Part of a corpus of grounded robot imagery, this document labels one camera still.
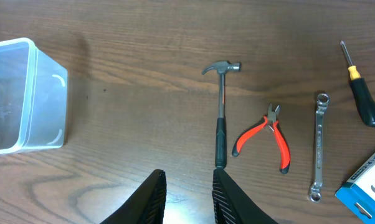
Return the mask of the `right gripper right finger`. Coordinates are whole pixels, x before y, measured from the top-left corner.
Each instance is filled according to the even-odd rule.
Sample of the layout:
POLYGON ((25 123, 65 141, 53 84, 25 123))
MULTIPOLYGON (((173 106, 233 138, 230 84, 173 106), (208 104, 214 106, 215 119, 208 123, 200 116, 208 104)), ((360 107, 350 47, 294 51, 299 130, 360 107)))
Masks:
POLYGON ((213 171, 212 199, 216 224, 277 224, 224 169, 213 171))

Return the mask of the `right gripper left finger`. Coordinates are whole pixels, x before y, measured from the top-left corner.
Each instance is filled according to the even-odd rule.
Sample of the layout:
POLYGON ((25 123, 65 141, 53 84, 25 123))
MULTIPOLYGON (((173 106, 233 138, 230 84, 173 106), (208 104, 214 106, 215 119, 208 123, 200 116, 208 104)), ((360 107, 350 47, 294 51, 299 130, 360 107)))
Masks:
POLYGON ((154 170, 101 224, 163 224, 166 187, 165 171, 154 170))

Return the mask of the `red handled cutting pliers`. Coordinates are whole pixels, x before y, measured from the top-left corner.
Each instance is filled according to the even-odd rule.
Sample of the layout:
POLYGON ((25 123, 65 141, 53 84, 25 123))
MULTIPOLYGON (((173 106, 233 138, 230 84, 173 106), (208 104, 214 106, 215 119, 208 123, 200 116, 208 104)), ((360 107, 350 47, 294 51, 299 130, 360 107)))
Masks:
POLYGON ((275 109, 273 109, 272 104, 269 104, 267 114, 263 115, 262 118, 243 131, 241 135, 236 139, 234 143, 234 147, 232 148, 232 155, 237 157, 241 150, 243 149, 244 144, 254 135, 256 135, 259 131, 264 129, 268 126, 274 135, 275 141, 280 151, 280 168, 279 171, 282 174, 287 174, 290 168, 291 163, 291 154, 289 146, 283 136, 283 133, 280 129, 279 120, 277 116, 280 112, 280 106, 277 105, 275 109))

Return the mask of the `small claw hammer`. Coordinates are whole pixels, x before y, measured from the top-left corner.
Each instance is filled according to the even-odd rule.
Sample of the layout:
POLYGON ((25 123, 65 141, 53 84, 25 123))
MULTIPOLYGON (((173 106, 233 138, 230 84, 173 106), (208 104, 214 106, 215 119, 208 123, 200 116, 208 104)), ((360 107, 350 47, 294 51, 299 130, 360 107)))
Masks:
POLYGON ((219 94, 218 94, 218 116, 216 126, 216 156, 215 167, 224 169, 227 165, 227 135, 225 121, 225 75, 228 72, 240 72, 242 64, 240 62, 231 63, 230 61, 214 62, 206 67, 202 74, 215 70, 219 76, 219 94))

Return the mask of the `clear plastic container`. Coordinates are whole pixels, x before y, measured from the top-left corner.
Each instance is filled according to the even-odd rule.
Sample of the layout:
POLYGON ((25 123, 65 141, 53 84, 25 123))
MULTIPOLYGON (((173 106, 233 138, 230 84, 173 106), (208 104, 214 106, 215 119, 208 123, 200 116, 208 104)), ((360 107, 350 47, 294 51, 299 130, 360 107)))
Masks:
POLYGON ((64 145, 68 80, 31 39, 0 41, 0 155, 64 145))

